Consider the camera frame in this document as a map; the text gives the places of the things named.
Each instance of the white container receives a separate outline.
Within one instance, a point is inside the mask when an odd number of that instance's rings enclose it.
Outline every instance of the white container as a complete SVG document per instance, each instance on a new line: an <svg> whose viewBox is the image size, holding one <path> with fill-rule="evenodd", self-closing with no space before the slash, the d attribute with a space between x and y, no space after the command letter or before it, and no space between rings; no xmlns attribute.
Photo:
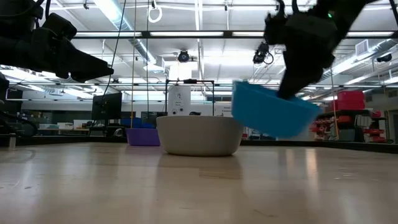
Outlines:
<svg viewBox="0 0 398 224"><path fill-rule="evenodd" d="M180 156L230 156L240 145L243 125L218 116L163 116L156 119L160 145Z"/></svg>

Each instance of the desk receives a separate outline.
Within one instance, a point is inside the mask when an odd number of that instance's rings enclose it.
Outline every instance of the desk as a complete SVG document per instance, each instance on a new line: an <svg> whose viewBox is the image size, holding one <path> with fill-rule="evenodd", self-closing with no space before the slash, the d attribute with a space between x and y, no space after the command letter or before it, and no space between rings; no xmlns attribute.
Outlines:
<svg viewBox="0 0 398 224"><path fill-rule="evenodd" d="M77 132L77 131L83 132L84 135L87 135L88 132L90 131L89 129L59 129L59 128L39 128L38 130L39 130L39 133L41 131L50 131L52 133L52 135L55 135L54 133L56 131L58 131L59 135L61 135L62 132Z"/></svg>

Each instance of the black monitor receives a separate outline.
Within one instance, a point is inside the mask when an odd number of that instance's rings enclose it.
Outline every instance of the black monitor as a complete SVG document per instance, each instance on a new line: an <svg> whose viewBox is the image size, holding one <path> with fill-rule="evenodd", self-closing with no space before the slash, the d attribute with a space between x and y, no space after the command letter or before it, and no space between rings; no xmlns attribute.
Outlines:
<svg viewBox="0 0 398 224"><path fill-rule="evenodd" d="M122 93L94 96L91 118L93 120L109 120L121 118Z"/></svg>

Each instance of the table surface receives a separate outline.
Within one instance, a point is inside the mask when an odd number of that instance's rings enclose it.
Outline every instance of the table surface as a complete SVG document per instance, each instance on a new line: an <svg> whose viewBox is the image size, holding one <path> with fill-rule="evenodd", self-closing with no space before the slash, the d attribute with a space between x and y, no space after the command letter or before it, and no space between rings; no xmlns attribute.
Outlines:
<svg viewBox="0 0 398 224"><path fill-rule="evenodd" d="M398 156L78 143L0 151L0 223L398 223Z"/></svg>

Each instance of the metal frame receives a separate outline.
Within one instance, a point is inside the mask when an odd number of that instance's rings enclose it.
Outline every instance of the metal frame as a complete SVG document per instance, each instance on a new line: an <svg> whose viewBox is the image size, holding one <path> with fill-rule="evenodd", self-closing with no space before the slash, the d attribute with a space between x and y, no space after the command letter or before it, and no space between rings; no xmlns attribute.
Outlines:
<svg viewBox="0 0 398 224"><path fill-rule="evenodd" d="M213 100L211 101L211 104L213 105L213 116L214 116L214 88L215 88L215 84L214 84L214 80L189 80L189 82L186 82L188 80L168 80L166 79L165 82L165 112L167 113L167 92L169 91L168 86L170 82L175 82L175 85L177 86L179 82L182 82L182 84L184 85L192 85L192 84L196 84L196 83L202 83L205 85L205 83L211 83L213 86L213 90L211 91L213 93Z"/></svg>
<svg viewBox="0 0 398 224"><path fill-rule="evenodd" d="M151 35L151 33L156 32L171 32L174 34L178 33L197 33L198 35ZM207 32L208 35L200 35L200 33ZM234 35L237 33L246 33L247 35ZM388 39L388 38L398 38L398 33L396 30L378 30L378 31L366 31L366 30L352 30L350 32L355 33L383 33L383 32L394 32L391 36L386 35L359 35L359 36L347 36L345 39ZM101 33L103 35L90 35L90 33ZM121 35L118 36L118 31L80 31L77 32L73 39L133 39L133 35L126 35L124 33L133 33L131 31L121 31ZM172 30L172 31L161 31L161 30L137 30L135 38L136 39L262 39L264 35L263 30Z"/></svg>
<svg viewBox="0 0 398 224"><path fill-rule="evenodd" d="M398 26L397 4L394 2L394 0L390 0L390 5L391 5L392 13L394 14L394 18L396 19L396 23L397 23L397 26Z"/></svg>

